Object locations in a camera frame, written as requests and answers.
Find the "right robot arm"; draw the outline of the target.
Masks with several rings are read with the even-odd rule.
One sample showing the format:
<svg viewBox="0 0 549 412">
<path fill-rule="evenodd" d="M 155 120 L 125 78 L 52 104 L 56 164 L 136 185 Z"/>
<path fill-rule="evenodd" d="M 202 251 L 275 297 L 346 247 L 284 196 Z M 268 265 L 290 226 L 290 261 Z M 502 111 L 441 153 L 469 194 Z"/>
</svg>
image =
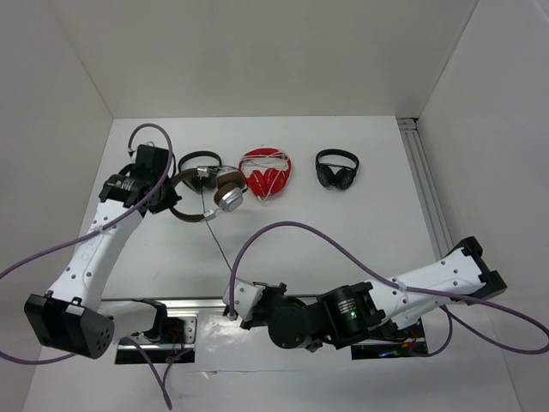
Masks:
<svg viewBox="0 0 549 412">
<path fill-rule="evenodd" d="M 288 296 L 278 286 L 237 279 L 224 296 L 233 304 L 241 328 L 265 327 L 271 342 L 283 349 L 315 352 L 324 344 L 337 349 L 367 339 L 391 339 L 440 306 L 464 297 L 489 300 L 507 288 L 489 270 L 474 237 L 465 238 L 434 264 L 385 282 L 344 285 L 316 296 L 314 303 Z"/>
</svg>

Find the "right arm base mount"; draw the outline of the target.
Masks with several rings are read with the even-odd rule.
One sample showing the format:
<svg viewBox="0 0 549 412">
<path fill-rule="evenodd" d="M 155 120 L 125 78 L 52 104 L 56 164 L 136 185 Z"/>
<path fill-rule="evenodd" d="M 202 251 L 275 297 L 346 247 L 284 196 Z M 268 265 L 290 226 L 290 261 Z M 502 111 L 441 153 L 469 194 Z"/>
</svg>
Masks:
<svg viewBox="0 0 549 412">
<path fill-rule="evenodd" d="M 428 354 L 425 329 L 421 320 L 392 337 L 370 339 L 351 346 L 351 359 L 376 360 L 408 358 Z"/>
</svg>

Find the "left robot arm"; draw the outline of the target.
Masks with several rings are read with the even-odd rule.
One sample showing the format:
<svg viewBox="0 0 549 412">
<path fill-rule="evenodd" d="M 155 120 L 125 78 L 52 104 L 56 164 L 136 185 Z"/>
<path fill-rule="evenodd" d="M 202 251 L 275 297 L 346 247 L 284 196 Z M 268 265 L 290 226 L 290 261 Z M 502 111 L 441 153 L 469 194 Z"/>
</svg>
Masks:
<svg viewBox="0 0 549 412">
<path fill-rule="evenodd" d="M 39 341 L 54 348 L 97 359 L 119 339 L 141 334 L 160 342 L 169 332 L 166 306 L 133 299 L 102 306 L 109 275 L 131 234 L 146 214 L 156 214 L 179 199 L 163 179 L 168 150 L 141 145 L 136 161 L 113 174 L 99 194 L 89 239 L 79 244 L 65 271 L 43 295 L 31 294 L 24 312 Z"/>
</svg>

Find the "brown silver headphones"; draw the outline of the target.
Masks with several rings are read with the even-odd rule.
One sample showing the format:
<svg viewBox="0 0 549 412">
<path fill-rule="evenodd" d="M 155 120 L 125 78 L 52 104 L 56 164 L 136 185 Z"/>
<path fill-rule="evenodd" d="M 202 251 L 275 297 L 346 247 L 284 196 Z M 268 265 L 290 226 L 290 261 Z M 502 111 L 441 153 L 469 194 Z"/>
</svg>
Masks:
<svg viewBox="0 0 549 412">
<path fill-rule="evenodd" d="M 199 223 L 213 220 L 219 212 L 233 212 L 244 201 L 244 190 L 247 184 L 244 175 L 236 168 L 222 167 L 195 167 L 177 173 L 172 179 L 172 185 L 176 186 L 184 180 L 192 178 L 214 177 L 214 204 L 216 209 L 210 209 L 202 214 L 185 214 L 170 207 L 170 212 L 180 221 Z"/>
</svg>

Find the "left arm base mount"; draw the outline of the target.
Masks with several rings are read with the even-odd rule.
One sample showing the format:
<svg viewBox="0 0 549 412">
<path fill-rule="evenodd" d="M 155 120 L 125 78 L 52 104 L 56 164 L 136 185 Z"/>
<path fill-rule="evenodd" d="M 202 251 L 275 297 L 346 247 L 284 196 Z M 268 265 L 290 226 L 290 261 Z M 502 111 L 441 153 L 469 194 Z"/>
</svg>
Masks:
<svg viewBox="0 0 549 412">
<path fill-rule="evenodd" d="M 131 343 L 122 343 L 129 337 L 137 342 L 155 365 L 192 364 L 196 360 L 198 333 L 196 308 L 169 308 L 160 326 L 153 326 L 151 317 L 139 318 L 136 312 L 114 318 L 117 365 L 145 364 L 142 355 Z"/>
</svg>

